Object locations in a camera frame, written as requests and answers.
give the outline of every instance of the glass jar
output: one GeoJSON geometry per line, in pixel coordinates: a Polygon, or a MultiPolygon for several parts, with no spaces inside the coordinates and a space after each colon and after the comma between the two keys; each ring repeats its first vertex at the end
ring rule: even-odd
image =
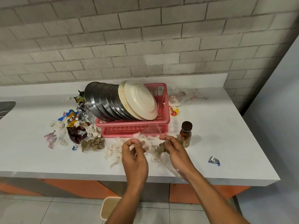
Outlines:
{"type": "Polygon", "coordinates": [[[183,144],[184,148],[187,148],[191,140],[192,123],[185,121],[182,123],[182,129],[180,131],[179,140],[183,144]]]}

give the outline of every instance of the right hand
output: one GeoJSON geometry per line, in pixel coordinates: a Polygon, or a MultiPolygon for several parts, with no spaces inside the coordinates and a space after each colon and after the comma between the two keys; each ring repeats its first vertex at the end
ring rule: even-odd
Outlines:
{"type": "Polygon", "coordinates": [[[170,161],[174,169],[179,172],[183,179],[188,181],[192,173],[197,172],[197,170],[181,142],[177,138],[168,135],[159,138],[165,140],[165,147],[170,154],[170,161]]]}

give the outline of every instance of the tile wall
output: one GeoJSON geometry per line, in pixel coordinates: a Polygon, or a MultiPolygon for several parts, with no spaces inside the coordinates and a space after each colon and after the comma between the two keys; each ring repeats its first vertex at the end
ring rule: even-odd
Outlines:
{"type": "Polygon", "coordinates": [[[0,85],[228,72],[246,107],[299,34],[299,0],[0,0],[0,85]]]}

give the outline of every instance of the dish rack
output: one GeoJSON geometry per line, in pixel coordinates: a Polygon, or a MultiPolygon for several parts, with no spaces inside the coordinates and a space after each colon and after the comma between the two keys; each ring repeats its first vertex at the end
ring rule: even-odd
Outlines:
{"type": "Polygon", "coordinates": [[[158,116],[154,120],[150,121],[115,120],[113,122],[103,122],[102,120],[97,118],[95,120],[95,125],[97,127],[102,128],[103,137],[133,137],[133,134],[142,132],[145,128],[151,126],[158,126],[161,130],[161,133],[146,133],[146,136],[157,136],[160,134],[167,134],[168,124],[170,122],[167,86],[165,83],[151,83],[144,85],[153,94],[157,102],[158,116]]]}

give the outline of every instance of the white tile floor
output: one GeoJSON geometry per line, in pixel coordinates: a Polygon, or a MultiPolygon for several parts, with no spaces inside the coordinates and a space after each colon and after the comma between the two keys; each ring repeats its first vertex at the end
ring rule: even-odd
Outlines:
{"type": "MultiPolygon", "coordinates": [[[[104,224],[103,200],[0,195],[0,224],[104,224]]],[[[135,224],[209,224],[200,205],[140,202],[135,224]]]]}

